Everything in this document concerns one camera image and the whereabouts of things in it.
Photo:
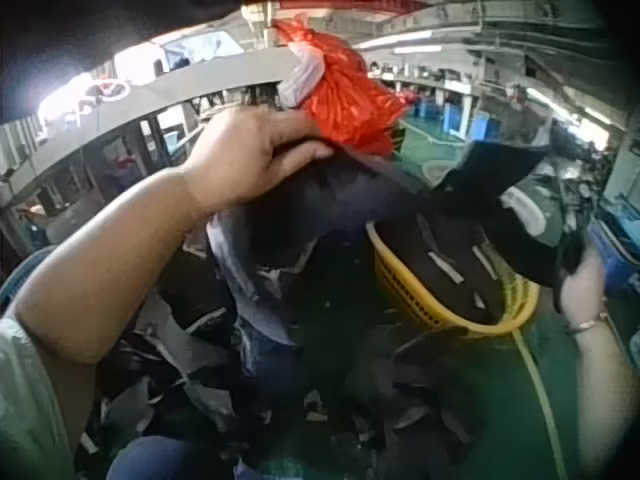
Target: ceiling light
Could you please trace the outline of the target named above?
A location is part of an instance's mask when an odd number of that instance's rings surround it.
[[[565,120],[570,121],[571,123],[576,123],[571,114],[566,108],[561,107],[557,103],[553,102],[551,99],[547,98],[545,95],[537,91],[535,88],[527,88],[527,94],[538,100],[539,102],[547,104],[551,109],[556,112],[560,117]]]
[[[606,123],[607,125],[611,125],[611,120],[602,115],[600,112],[595,111],[593,108],[586,107],[584,111],[591,115],[593,118],[597,118],[601,122]]]
[[[582,119],[579,126],[570,126],[569,131],[583,142],[593,142],[594,146],[600,151],[607,147],[609,132],[586,118]]]
[[[246,5],[243,5],[242,7],[240,7],[240,14],[242,15],[242,18],[244,18],[247,21],[251,20],[251,12],[249,12],[249,7],[247,7]]]
[[[435,53],[441,51],[442,45],[414,45],[412,47],[398,47],[393,49],[393,53],[397,55],[406,53]]]
[[[431,30],[420,30],[418,32],[399,33],[397,35],[388,35],[386,37],[375,38],[366,42],[359,43],[356,48],[381,47],[383,45],[393,45],[398,42],[406,42],[409,40],[425,40],[431,38],[433,32]]]

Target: yellow basket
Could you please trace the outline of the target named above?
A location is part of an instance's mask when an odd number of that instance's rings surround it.
[[[515,273],[489,246],[482,250],[502,283],[504,315],[496,325],[482,325],[456,315],[442,305],[379,237],[373,223],[367,233],[376,249],[375,270],[380,286],[410,317],[429,329],[464,327],[473,336],[505,335],[521,327],[538,304],[540,287]]]

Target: yellow line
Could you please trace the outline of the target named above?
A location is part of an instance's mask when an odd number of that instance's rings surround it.
[[[525,343],[524,338],[522,338],[520,329],[516,329],[513,331],[513,339],[515,340],[518,350],[520,351],[520,355],[522,355],[522,360],[527,367],[529,375],[531,376],[531,381],[533,382],[533,387],[535,388],[536,394],[538,395],[538,401],[540,402],[540,408],[542,409],[544,422],[547,425],[547,433],[549,434],[549,442],[551,443],[551,450],[553,452],[553,460],[556,464],[556,471],[558,472],[558,479],[567,480],[567,469],[564,463],[564,458],[562,456],[560,435],[558,434],[558,427],[556,426],[556,421],[553,416],[553,409],[551,408],[551,403],[549,402],[547,391],[544,388],[544,383],[542,383],[540,372],[536,368],[533,357],[531,356],[531,352],[527,348],[527,344]]]

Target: green floor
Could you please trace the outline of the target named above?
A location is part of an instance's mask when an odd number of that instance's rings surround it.
[[[435,144],[429,139],[455,141],[443,135],[438,125],[414,119],[410,123],[427,136],[407,130],[401,155],[409,170],[419,174],[428,160],[459,160],[462,145]],[[303,291],[310,292],[302,308],[305,370],[309,385],[318,388],[330,413],[339,410],[336,402],[346,370],[368,329],[404,321],[376,286],[373,252],[363,232],[354,238],[333,250],[320,249],[309,274],[305,271]],[[565,333],[562,318],[553,311],[548,291],[542,292],[538,309],[523,333],[550,398],[569,478],[575,478],[577,351]],[[557,478],[542,411],[513,339],[468,342],[450,357],[450,363],[468,387],[482,422],[482,434],[459,478]],[[303,425],[288,437],[283,448],[309,465],[305,479],[362,478],[354,473],[362,459],[341,456],[340,452],[348,449],[340,448],[340,437],[332,431],[331,421],[328,425]]]

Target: light green shirt sleeve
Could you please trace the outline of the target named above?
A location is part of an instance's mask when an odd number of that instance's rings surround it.
[[[0,469],[9,478],[73,479],[58,399],[27,332],[0,320]]]

